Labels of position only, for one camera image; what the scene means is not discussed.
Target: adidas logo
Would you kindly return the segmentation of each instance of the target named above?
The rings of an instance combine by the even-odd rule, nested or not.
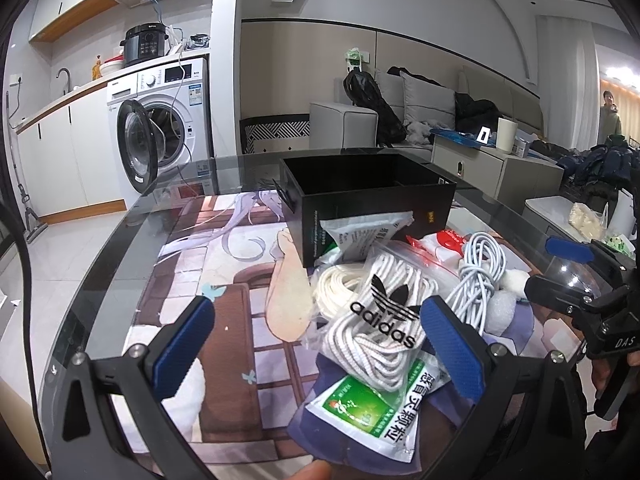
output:
[[[407,348],[413,348],[415,338],[407,336],[403,330],[395,328],[396,321],[414,322],[419,318],[420,305],[405,306],[409,298],[409,287],[401,285],[391,295],[387,295],[382,280],[374,274],[371,280],[371,292],[378,312],[369,310],[358,302],[351,304],[351,311],[361,317],[368,325],[377,328],[380,333],[404,344]]]

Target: washing machine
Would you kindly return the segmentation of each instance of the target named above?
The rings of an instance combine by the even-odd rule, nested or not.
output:
[[[164,171],[178,167],[186,181],[208,174],[213,146],[207,87],[204,58],[159,65],[108,83],[113,156],[127,208]]]

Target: pressure cooker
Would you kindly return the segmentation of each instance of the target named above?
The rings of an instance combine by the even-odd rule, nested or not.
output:
[[[168,38],[162,23],[143,23],[130,28],[120,42],[124,47],[124,66],[164,56],[164,40]]]

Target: washing machine control panel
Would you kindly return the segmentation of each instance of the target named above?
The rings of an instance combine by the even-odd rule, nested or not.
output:
[[[138,91],[148,92],[158,90],[162,86],[175,86],[176,83],[189,82],[202,79],[202,58],[186,59],[182,62],[156,66],[138,73]]]

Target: white curtain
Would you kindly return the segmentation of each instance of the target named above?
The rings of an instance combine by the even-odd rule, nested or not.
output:
[[[538,16],[538,91],[545,137],[588,150],[598,137],[600,76],[590,22]]]

